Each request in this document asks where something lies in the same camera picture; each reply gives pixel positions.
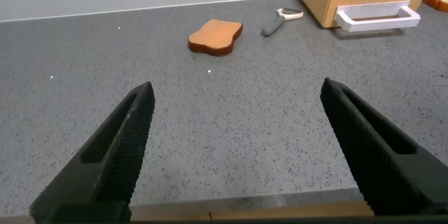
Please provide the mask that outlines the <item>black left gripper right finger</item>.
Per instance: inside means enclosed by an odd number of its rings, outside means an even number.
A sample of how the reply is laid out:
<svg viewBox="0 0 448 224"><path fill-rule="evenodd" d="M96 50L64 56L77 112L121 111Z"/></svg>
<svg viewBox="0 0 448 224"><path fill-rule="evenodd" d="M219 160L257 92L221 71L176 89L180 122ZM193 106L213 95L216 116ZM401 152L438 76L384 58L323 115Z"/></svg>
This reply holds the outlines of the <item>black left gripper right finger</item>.
<svg viewBox="0 0 448 224"><path fill-rule="evenodd" d="M447 166L346 85L321 102L365 201L377 215L447 214Z"/></svg>

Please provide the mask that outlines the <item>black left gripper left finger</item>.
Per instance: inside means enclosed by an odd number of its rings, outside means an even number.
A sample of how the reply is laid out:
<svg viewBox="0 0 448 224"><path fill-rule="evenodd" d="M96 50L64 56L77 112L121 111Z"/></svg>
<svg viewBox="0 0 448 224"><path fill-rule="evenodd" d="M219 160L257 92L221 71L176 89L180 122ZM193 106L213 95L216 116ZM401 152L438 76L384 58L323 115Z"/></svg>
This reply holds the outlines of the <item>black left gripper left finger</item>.
<svg viewBox="0 0 448 224"><path fill-rule="evenodd" d="M37 223L127 223L155 97L132 89L31 204Z"/></svg>

